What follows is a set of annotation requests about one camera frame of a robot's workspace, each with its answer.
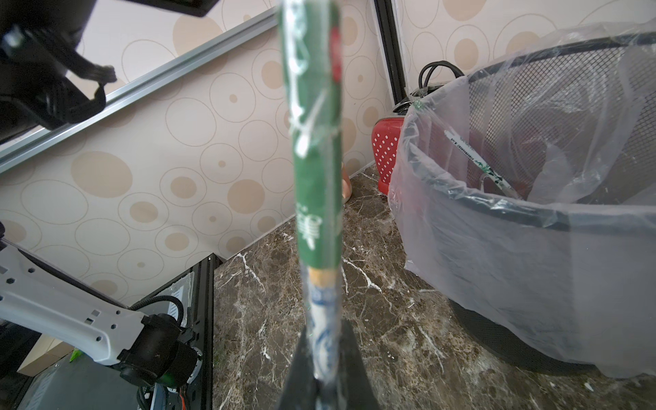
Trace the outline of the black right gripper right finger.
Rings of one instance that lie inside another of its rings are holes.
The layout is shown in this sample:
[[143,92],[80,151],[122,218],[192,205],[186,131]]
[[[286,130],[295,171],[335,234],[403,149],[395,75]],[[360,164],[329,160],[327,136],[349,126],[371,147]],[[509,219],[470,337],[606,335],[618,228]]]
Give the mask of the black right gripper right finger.
[[328,350],[332,360],[327,383],[328,409],[380,409],[367,375],[353,326],[341,321],[339,341]]

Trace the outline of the wooden disposable chopsticks pair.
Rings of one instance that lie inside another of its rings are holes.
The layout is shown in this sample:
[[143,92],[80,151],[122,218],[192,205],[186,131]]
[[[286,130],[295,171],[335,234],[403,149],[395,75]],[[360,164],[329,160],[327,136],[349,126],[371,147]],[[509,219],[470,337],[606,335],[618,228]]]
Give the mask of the wooden disposable chopsticks pair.
[[307,268],[309,284],[322,290],[336,289],[341,284],[340,268]]

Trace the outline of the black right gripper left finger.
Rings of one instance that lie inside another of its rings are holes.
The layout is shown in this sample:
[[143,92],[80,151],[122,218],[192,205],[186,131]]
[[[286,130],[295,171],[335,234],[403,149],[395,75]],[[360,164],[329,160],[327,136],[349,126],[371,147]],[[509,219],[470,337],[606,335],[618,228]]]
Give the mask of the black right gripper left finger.
[[315,410],[318,385],[314,377],[314,362],[307,328],[298,339],[289,374],[276,408],[278,410]]

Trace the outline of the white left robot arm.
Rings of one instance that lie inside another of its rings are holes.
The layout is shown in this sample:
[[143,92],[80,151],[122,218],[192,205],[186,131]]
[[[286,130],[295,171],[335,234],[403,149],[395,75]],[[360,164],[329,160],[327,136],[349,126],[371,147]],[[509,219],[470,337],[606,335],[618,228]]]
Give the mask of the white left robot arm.
[[[4,1],[1,4],[1,140],[33,126],[55,130],[104,111],[111,66],[78,53],[92,1]],[[186,306],[163,302],[176,315],[151,314],[143,304],[123,307],[61,269],[1,239],[1,316],[67,343],[100,365],[114,368],[138,389],[138,406],[152,408],[158,389],[190,408],[189,389],[203,353],[183,326]]]

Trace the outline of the green clear chopstick wrapper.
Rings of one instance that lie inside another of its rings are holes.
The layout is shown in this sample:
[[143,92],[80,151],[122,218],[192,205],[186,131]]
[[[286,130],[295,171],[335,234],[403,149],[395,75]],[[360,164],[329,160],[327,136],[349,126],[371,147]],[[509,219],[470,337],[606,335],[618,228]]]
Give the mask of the green clear chopstick wrapper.
[[343,239],[341,8],[338,1],[283,1],[283,71],[295,179],[297,250],[314,377],[327,387],[339,341],[341,284],[309,284],[308,267],[340,268]]

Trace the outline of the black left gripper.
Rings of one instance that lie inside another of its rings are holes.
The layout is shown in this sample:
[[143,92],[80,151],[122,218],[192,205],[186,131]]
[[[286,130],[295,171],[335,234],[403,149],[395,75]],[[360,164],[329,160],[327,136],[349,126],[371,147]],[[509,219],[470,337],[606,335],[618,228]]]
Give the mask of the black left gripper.
[[114,68],[77,51],[93,1],[1,3],[1,136],[55,130],[101,113]]

